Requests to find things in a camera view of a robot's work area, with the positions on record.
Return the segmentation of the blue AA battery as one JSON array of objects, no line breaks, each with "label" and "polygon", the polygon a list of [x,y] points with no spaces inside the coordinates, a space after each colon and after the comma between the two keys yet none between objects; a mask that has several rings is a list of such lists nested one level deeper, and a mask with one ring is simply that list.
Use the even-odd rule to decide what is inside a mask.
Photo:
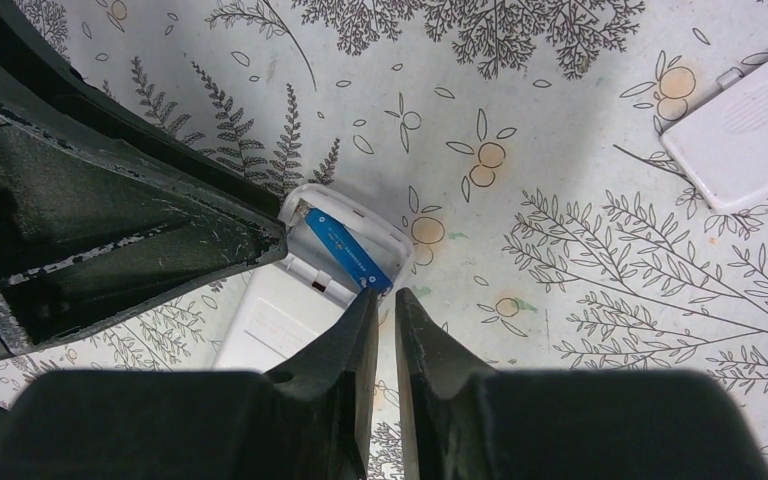
[{"label": "blue AA battery", "polygon": [[305,223],[361,290],[380,295],[391,290],[393,282],[342,223],[318,208],[308,212]]}]

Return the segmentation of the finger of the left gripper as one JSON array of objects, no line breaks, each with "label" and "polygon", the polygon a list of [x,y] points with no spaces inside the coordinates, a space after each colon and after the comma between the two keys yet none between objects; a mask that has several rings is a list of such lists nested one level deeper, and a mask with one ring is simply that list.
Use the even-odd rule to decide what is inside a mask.
[{"label": "finger of the left gripper", "polygon": [[86,84],[0,1],[0,359],[283,259],[279,209]]}]

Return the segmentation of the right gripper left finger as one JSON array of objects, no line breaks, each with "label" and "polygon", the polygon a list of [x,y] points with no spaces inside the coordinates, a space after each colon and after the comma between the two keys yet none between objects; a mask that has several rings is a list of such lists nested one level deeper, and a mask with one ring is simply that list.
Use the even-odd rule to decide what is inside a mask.
[{"label": "right gripper left finger", "polygon": [[61,370],[0,422],[0,479],[363,479],[378,299],[264,373]]}]

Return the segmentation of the white remote control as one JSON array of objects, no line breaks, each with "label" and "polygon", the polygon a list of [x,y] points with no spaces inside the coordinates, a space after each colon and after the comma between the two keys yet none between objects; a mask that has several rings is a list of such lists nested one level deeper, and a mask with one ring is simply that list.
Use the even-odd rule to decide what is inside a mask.
[{"label": "white remote control", "polygon": [[265,372],[277,366],[332,327],[362,291],[305,223],[312,208],[344,225],[393,282],[390,291],[406,277],[415,255],[406,234],[333,189],[299,186],[279,213],[288,252],[253,270],[213,368]]}]

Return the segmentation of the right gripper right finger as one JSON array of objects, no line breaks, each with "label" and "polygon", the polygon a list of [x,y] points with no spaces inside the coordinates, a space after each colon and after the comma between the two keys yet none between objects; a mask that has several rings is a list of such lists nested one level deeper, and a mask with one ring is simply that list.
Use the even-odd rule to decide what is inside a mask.
[{"label": "right gripper right finger", "polygon": [[729,395],[678,371],[498,370],[395,295],[409,479],[768,479]]}]

